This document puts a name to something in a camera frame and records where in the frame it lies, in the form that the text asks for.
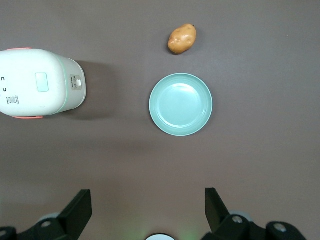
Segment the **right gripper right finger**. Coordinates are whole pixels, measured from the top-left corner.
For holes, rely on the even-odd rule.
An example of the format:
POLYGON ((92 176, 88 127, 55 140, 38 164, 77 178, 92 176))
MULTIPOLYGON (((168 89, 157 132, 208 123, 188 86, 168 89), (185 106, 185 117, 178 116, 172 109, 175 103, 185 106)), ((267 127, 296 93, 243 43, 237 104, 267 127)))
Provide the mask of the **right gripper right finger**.
POLYGON ((304 240, 293 225, 271 221, 265 228, 240 214, 231 214, 215 188, 205 189, 205 215, 211 229, 204 240, 304 240))

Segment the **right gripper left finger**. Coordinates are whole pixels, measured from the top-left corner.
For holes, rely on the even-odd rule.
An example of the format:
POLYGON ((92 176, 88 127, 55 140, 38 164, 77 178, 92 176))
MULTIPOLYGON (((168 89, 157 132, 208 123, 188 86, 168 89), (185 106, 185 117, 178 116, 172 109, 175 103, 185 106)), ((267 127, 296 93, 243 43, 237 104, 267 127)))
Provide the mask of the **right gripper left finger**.
POLYGON ((89 189, 82 189, 56 217, 47 217, 30 229, 17 233, 14 227, 0 228, 2 240, 77 240, 92 217, 89 189))

